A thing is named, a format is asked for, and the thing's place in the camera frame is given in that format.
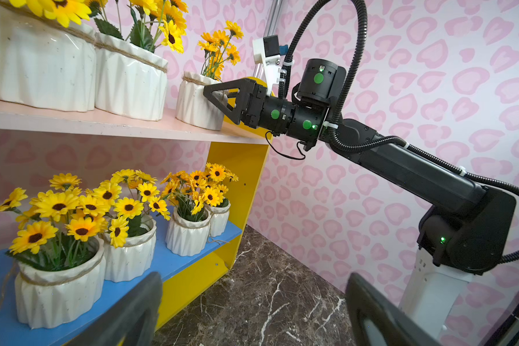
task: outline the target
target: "green leaf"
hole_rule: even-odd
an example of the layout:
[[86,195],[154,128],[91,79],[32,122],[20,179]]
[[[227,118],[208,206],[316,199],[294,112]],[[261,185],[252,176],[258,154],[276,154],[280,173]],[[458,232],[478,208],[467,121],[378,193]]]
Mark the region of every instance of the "green leaf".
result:
[[152,38],[152,34],[140,20],[133,25],[129,37],[133,45],[154,52],[154,39]]
[[100,19],[100,18],[94,18],[94,22],[96,23],[98,30],[102,34],[110,35],[110,36],[113,36],[113,37],[121,39],[121,40],[123,39],[119,30],[116,27],[114,27],[112,24],[110,24],[109,22],[106,22],[105,20]]

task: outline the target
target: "white ceramic pot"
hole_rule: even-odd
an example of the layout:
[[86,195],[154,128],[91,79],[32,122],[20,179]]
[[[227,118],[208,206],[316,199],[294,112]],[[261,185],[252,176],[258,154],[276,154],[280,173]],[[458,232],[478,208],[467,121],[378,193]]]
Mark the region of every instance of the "white ceramic pot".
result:
[[[176,118],[201,128],[221,130],[225,115],[203,94],[204,85],[217,84],[219,81],[188,71],[184,72],[183,78],[195,80],[199,84],[185,79],[181,81],[179,97],[177,97]],[[227,103],[227,96],[223,93],[215,92],[214,96],[221,103]]]
[[63,31],[13,10],[21,9],[0,6],[0,100],[61,111],[94,109],[94,44],[68,32],[92,41],[94,29],[71,23]]
[[231,207],[231,202],[228,203],[227,206],[223,208],[219,206],[210,206],[206,205],[206,208],[211,214],[210,221],[210,236],[217,237],[225,232],[225,227],[227,227],[228,221],[228,213],[229,208]]
[[136,237],[127,238],[123,247],[110,245],[110,233],[104,237],[104,258],[106,260],[106,280],[113,282],[130,281],[142,275],[154,258],[156,223],[150,215],[142,216],[142,227],[150,231]]
[[162,69],[167,68],[167,60],[102,33],[96,33],[96,44],[96,108],[134,119],[160,120],[166,103],[166,73],[127,55]]
[[82,265],[62,271],[42,271],[19,263],[15,277],[18,320],[34,328],[55,328],[84,314],[102,295],[106,261],[104,241],[97,237],[89,245],[98,251]]
[[179,216],[177,207],[166,234],[167,248],[179,256],[194,256],[206,247],[210,234],[211,214],[204,221],[192,222]]

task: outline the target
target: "blue shelf board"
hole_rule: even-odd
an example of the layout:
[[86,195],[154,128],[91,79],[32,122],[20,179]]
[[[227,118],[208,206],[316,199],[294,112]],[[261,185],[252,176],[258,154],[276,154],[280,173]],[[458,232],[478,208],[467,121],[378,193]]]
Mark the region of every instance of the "blue shelf board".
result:
[[[134,278],[131,281],[118,283],[104,281],[104,287],[100,299],[88,312],[79,316],[79,318],[73,322],[62,324],[53,329],[30,329],[27,324],[18,322],[15,307],[14,279],[11,278],[7,285],[5,300],[0,310],[0,345],[18,346],[21,344],[30,344],[39,346],[61,346],[79,335],[88,325],[90,325],[91,322],[96,320],[100,315],[119,301],[127,292],[135,287],[148,273],[157,271],[160,273],[163,281],[166,281],[222,246],[219,242],[210,242],[206,244],[206,247],[201,253],[195,256],[182,257],[176,255],[166,247],[166,231],[169,221],[166,221],[162,217],[155,218],[155,220],[157,223],[157,239],[154,258],[150,269],[146,270],[142,276]],[[241,233],[242,230],[229,221],[225,228],[225,232],[214,239],[231,241]],[[4,254],[4,251],[0,251],[0,290],[2,282],[11,267],[12,259],[7,257]]]

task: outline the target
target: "green dot sticker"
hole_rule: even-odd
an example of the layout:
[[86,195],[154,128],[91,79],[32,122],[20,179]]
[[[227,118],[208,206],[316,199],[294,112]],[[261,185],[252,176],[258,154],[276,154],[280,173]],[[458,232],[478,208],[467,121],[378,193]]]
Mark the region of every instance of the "green dot sticker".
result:
[[316,82],[317,84],[321,84],[323,79],[324,79],[324,77],[323,77],[322,73],[316,73],[315,76],[313,77],[313,81]]
[[302,127],[305,128],[305,129],[310,129],[311,128],[311,121],[305,120],[304,123],[302,124]]

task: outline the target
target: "metal pole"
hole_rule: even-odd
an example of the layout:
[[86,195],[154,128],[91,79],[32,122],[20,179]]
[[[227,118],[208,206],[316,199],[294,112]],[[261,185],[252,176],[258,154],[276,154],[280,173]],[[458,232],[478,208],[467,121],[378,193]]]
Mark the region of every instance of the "metal pole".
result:
[[[265,24],[265,31],[263,37],[271,36],[275,34],[277,29],[277,23],[279,22],[279,16],[281,15],[281,8],[284,0],[273,0],[271,8],[269,10],[269,17],[267,17],[267,23]],[[263,79],[263,65],[257,64],[254,68],[254,77]]]

